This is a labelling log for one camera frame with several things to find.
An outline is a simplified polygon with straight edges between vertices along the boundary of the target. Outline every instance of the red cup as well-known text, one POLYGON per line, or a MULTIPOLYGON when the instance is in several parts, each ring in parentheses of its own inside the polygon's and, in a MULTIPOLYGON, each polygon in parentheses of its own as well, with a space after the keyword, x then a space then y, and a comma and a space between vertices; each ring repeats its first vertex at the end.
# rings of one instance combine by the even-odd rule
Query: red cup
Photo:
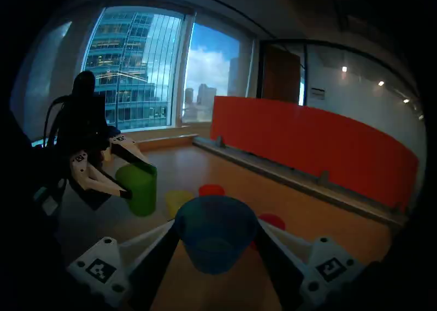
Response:
POLYGON ((224 196, 225 190, 220 185, 203 185, 199 188, 199 196, 219 195, 224 196))

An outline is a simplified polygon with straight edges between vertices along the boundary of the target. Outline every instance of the white wall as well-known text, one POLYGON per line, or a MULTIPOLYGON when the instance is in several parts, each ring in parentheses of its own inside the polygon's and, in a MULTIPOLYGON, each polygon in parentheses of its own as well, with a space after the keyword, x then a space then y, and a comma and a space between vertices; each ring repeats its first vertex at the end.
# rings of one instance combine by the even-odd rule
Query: white wall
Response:
POLYGON ((413 110, 403 99, 378 86, 364 77, 341 68, 324 67, 313 52, 309 53, 308 90, 325 90, 325 99, 319 100, 308 95, 307 106, 347 116, 378 129, 409 148, 419 160, 415 192, 411 196, 414 204, 422 186, 426 166, 426 132, 413 110))

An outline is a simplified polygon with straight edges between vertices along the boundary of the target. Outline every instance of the cloud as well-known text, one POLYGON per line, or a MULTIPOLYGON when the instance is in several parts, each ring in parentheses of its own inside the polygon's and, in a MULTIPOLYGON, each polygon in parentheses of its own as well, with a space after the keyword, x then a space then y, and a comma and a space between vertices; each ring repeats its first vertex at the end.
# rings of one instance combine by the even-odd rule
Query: cloud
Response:
POLYGON ((188 54, 185 88, 194 89, 194 100, 197 98, 199 85, 207 84, 217 88, 217 95, 226 96, 228 92, 229 61, 223 53, 206 51, 199 46, 188 54))

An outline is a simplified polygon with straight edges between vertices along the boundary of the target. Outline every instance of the sky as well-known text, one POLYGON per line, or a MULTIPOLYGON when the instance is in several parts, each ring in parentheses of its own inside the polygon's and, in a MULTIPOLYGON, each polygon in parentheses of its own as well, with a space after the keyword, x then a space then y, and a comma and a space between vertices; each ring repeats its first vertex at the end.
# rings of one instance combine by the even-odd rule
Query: sky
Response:
POLYGON ((193 88, 197 100, 199 85, 217 88, 217 95, 228 91, 229 61, 238 57, 240 43, 224 33, 194 24, 186 69, 185 88, 193 88))

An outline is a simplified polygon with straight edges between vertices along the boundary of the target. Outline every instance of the orange partition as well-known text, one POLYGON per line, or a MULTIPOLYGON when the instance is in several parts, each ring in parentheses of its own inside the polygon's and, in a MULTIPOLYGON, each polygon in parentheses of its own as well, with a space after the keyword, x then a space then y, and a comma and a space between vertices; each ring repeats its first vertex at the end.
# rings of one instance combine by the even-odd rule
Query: orange partition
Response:
POLYGON ((405 210, 417 157, 400 142, 345 116, 292 103, 215 97, 211 139, 405 210))

